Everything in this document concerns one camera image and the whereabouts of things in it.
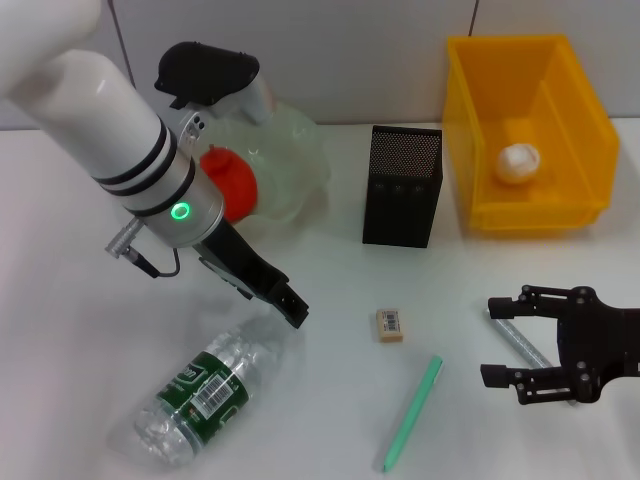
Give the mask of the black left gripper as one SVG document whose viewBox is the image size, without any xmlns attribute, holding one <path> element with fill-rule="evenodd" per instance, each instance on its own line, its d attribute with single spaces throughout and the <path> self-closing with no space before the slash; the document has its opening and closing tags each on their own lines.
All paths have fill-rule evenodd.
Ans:
<svg viewBox="0 0 640 480">
<path fill-rule="evenodd" d="M 236 287 L 246 298 L 271 304 L 295 329 L 309 314 L 307 303 L 290 287 L 288 278 L 266 262 L 226 220 L 196 244 L 201 262 Z"/>
</svg>

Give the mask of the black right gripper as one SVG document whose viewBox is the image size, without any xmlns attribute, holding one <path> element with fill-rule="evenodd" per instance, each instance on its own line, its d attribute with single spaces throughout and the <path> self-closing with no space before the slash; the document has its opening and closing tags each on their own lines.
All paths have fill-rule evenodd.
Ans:
<svg viewBox="0 0 640 480">
<path fill-rule="evenodd" d="M 639 310 L 603 303 L 591 287 L 523 285 L 520 294 L 488 299 L 491 319 L 556 318 L 561 367 L 516 369 L 482 364 L 487 388 L 516 389 L 521 405 L 594 403 L 619 378 L 639 376 Z"/>
</svg>

